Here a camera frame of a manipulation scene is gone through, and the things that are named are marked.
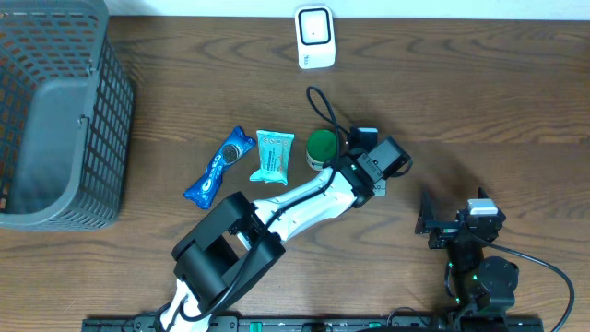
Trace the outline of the mint green wipes pack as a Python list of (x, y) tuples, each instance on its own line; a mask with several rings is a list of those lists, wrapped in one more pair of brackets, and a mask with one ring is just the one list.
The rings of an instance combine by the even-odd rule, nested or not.
[(251, 176), (252, 182), (288, 184), (289, 156), (295, 135), (259, 129), (256, 131), (260, 167)]

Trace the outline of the green lid white jar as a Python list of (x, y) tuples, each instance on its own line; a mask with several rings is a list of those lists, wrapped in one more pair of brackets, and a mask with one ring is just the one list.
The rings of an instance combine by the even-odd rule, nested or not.
[(306, 146), (308, 165), (315, 171), (321, 171), (338, 153), (337, 143), (336, 135), (332, 131), (322, 129), (313, 132)]

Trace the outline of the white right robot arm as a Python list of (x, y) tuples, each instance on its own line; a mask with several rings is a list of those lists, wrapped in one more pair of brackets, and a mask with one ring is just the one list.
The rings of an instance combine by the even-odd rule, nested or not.
[(515, 304), (519, 268), (502, 257), (486, 257), (483, 253), (499, 236), (505, 220), (481, 188), (478, 197), (469, 199), (452, 221), (437, 219), (431, 197), (422, 194), (415, 233), (429, 236), (430, 249), (447, 253), (445, 288), (458, 304), (447, 315), (452, 330), (507, 328), (506, 312)]

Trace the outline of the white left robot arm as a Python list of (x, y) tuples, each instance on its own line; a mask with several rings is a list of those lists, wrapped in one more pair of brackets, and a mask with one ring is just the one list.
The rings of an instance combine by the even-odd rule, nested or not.
[(161, 331), (206, 331), (214, 314), (243, 297), (313, 225), (362, 207), (412, 159), (391, 137), (353, 148), (310, 182), (268, 199), (223, 199), (172, 249), (177, 290), (157, 318)]

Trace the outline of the blue Oreo cookie pack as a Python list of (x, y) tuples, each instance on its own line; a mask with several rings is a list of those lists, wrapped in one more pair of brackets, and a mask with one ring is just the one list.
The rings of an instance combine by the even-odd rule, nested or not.
[(209, 209), (222, 185), (223, 174), (255, 146), (256, 141), (247, 136), (241, 126), (234, 127), (211, 158), (203, 175), (184, 191), (183, 196), (199, 208)]

